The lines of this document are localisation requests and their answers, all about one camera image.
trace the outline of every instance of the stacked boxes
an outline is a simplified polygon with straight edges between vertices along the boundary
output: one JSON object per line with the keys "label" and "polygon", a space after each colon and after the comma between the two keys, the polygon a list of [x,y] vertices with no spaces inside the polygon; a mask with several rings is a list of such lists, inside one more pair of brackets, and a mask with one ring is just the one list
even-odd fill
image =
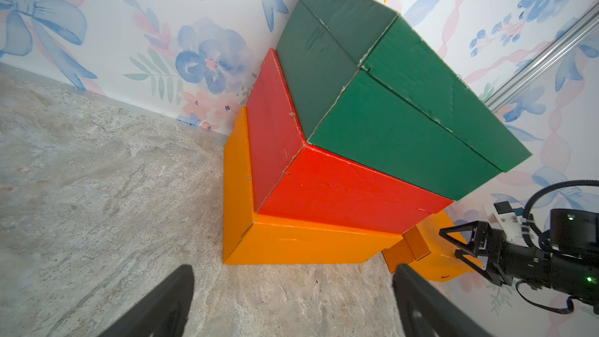
{"label": "stacked boxes", "polygon": [[275,50],[247,101],[259,215],[404,233],[452,200],[308,144]]}
{"label": "stacked boxes", "polygon": [[277,52],[310,144],[452,200],[530,156],[374,0],[299,0]]}
{"label": "stacked boxes", "polygon": [[397,13],[299,0],[225,148],[223,262],[431,263],[401,235],[529,155]]}
{"label": "stacked boxes", "polygon": [[362,263],[401,235],[254,212],[246,109],[225,146],[223,263]]}

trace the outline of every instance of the red cardboard box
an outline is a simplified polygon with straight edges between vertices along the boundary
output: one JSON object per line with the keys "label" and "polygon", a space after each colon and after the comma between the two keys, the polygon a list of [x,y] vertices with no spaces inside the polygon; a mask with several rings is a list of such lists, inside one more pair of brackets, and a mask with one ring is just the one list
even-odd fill
{"label": "red cardboard box", "polygon": [[257,213],[401,234],[452,203],[308,144],[273,49],[247,101],[247,121]]}
{"label": "red cardboard box", "polygon": [[245,107],[225,146],[223,263],[363,263],[401,235],[254,213]]}

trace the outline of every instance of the orange cardboard box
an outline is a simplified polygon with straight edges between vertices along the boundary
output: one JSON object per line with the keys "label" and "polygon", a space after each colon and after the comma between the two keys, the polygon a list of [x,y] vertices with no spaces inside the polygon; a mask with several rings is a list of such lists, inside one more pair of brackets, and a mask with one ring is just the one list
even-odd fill
{"label": "orange cardboard box", "polygon": [[245,107],[225,146],[224,203],[224,264],[363,263],[402,239],[399,234],[255,213]]}
{"label": "orange cardboard box", "polygon": [[[426,280],[445,282],[474,270],[453,254],[457,247],[439,236],[439,229],[453,226],[445,211],[430,215],[403,234],[404,239],[392,248],[383,250],[391,273],[400,264],[409,264]],[[460,235],[455,235],[466,242]],[[482,266],[478,259],[471,258]]]}

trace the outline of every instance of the black cable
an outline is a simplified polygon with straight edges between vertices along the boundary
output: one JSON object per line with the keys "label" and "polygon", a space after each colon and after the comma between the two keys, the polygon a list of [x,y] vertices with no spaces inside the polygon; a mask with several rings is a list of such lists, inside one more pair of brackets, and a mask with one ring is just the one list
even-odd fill
{"label": "black cable", "polygon": [[531,300],[528,300],[525,296],[522,295],[522,293],[520,293],[520,289],[518,288],[522,283],[524,284],[528,284],[528,282],[526,282],[525,280],[520,280],[516,283],[516,291],[518,292],[518,294],[520,294],[520,297],[522,297],[523,300],[527,301],[528,303],[532,304],[533,306],[542,308],[543,310],[547,310],[547,311],[551,311],[551,312],[556,312],[557,314],[571,314],[574,311],[574,303],[572,302],[572,299],[578,299],[575,298],[573,296],[569,296],[568,299],[566,299],[565,301],[565,305],[566,308],[555,308],[555,307],[549,307],[549,306],[543,306],[540,305],[538,303],[534,303]]}
{"label": "black cable", "polygon": [[533,243],[533,240],[530,238],[530,232],[528,231],[528,227],[533,229],[533,232],[540,236],[542,234],[541,229],[537,227],[534,222],[533,214],[530,210],[533,208],[533,205],[545,194],[551,193],[552,191],[559,190],[564,187],[574,187],[574,186],[597,186],[599,187],[599,181],[595,179],[575,179],[572,181],[563,181],[561,183],[554,183],[553,185],[544,187],[543,189],[537,191],[533,194],[532,197],[524,206],[524,210],[522,211],[522,218],[525,220],[522,225],[522,238],[524,238],[524,242],[528,245],[528,247],[536,247]]}

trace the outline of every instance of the robotic arm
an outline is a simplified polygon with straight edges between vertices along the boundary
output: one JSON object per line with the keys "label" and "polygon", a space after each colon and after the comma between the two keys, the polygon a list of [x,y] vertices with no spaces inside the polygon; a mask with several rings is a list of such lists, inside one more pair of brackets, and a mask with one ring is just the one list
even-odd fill
{"label": "robotic arm", "polygon": [[[459,248],[455,256],[480,273],[491,283],[511,286],[513,278],[521,279],[515,285],[520,293],[521,284],[532,289],[552,288],[570,295],[566,308],[552,308],[538,303],[528,303],[544,310],[569,314],[574,311],[572,300],[593,306],[599,314],[599,213],[577,209],[553,209],[551,227],[541,232],[530,210],[543,195],[563,187],[599,186],[599,181],[577,180],[556,183],[533,195],[522,211],[522,237],[527,247],[506,241],[505,232],[491,228],[486,221],[467,222],[456,227],[442,228],[439,235]],[[514,212],[509,202],[495,204],[501,213]],[[539,247],[533,243],[529,229],[538,236]],[[450,233],[471,232],[470,241],[462,243]],[[485,269],[480,268],[467,256],[487,257]]]}

